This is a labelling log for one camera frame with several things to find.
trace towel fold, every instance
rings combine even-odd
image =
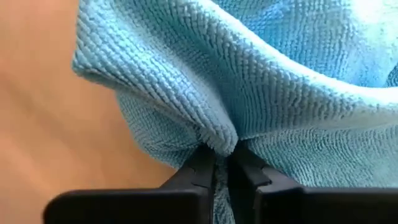
[[[238,140],[309,186],[398,187],[398,1],[80,0],[73,69],[180,167]]]

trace microfiber cloth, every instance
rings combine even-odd
[[[238,141],[303,185],[398,187],[397,0],[81,0],[73,69],[180,167]]]

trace wooden surface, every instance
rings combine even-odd
[[[69,189],[155,187],[113,92],[70,70],[77,0],[0,0],[0,223],[39,224]]]

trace clip jaw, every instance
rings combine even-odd
[[[398,223],[398,189],[305,187],[241,146],[228,169],[236,224]]]
[[[215,153],[199,147],[158,189],[76,190],[45,208],[44,224],[212,224]]]

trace blue microfiber towel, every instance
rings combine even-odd
[[[81,0],[73,69],[116,90],[141,148],[238,140],[308,186],[398,187],[397,0]]]

